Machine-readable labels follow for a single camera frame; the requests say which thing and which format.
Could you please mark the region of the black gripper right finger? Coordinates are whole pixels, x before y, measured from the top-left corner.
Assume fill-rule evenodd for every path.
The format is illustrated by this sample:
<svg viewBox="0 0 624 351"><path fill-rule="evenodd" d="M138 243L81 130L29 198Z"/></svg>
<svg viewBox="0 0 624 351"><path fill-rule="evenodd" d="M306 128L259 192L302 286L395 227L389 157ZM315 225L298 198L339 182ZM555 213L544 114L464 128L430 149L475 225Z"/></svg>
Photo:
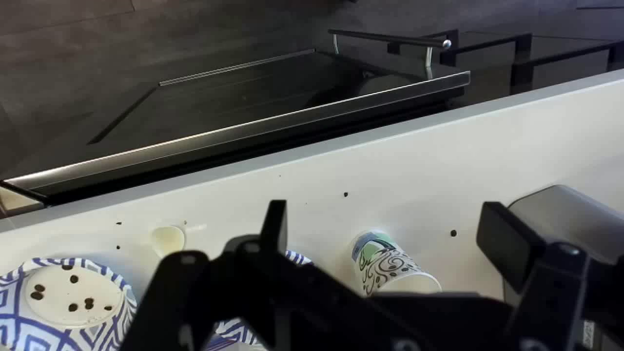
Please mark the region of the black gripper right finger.
<svg viewBox="0 0 624 351"><path fill-rule="evenodd" d="M485 202L477 249L516 295L510 351L622 351L624 217L567 186Z"/></svg>

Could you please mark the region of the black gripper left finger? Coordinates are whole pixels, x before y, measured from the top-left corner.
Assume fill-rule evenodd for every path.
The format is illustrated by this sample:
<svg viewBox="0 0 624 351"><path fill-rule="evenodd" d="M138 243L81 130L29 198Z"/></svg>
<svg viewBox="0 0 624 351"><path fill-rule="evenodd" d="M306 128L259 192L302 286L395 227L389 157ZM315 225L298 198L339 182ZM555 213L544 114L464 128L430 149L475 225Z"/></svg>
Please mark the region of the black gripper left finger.
<svg viewBox="0 0 624 351"><path fill-rule="evenodd" d="M235 237L210 260L165 256L120 351L200 351L218 325L237 321L271 351L354 351L364 301L313 266L284 256L286 204L269 204L257 235Z"/></svg>

